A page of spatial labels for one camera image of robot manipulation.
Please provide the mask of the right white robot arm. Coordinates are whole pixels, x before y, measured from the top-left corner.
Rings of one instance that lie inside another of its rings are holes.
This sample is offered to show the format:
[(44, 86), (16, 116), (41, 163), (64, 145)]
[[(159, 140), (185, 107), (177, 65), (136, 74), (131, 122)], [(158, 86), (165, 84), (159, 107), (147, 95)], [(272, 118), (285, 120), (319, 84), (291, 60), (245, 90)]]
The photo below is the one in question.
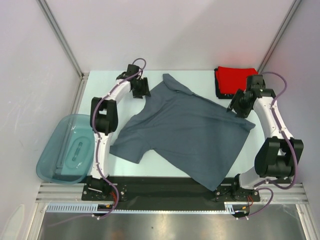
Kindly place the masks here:
[(248, 76), (245, 90), (237, 90), (227, 110), (243, 119), (254, 111), (264, 134), (264, 143), (254, 159), (254, 166), (238, 175), (238, 183), (230, 188), (231, 196), (242, 201), (249, 190), (262, 184), (272, 184), (282, 190), (292, 188), (297, 180), (304, 144), (286, 127), (278, 108), (278, 95), (266, 87), (263, 75)]

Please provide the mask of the grey t shirt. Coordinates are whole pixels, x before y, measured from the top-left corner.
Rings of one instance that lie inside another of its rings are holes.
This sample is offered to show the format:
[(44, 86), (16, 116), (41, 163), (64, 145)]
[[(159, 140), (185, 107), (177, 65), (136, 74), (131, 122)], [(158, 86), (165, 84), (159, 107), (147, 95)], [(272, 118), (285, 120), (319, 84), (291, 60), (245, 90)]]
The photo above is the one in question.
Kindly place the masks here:
[(138, 164), (150, 150), (214, 191), (240, 154), (254, 123), (192, 92), (170, 74), (146, 97), (109, 152)]

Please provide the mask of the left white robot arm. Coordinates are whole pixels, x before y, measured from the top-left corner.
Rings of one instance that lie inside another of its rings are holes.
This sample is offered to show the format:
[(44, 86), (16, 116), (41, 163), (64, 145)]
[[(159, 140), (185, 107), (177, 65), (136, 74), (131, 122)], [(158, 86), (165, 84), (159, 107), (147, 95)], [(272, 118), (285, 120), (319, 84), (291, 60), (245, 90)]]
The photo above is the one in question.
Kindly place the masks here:
[(132, 93), (136, 99), (150, 97), (148, 79), (143, 77), (144, 67), (134, 62), (127, 66), (115, 81), (115, 85), (104, 97), (91, 100), (90, 126), (94, 133), (93, 164), (83, 188), (83, 201), (105, 201), (117, 193), (117, 188), (110, 182), (108, 154), (114, 132), (118, 128), (118, 103)]

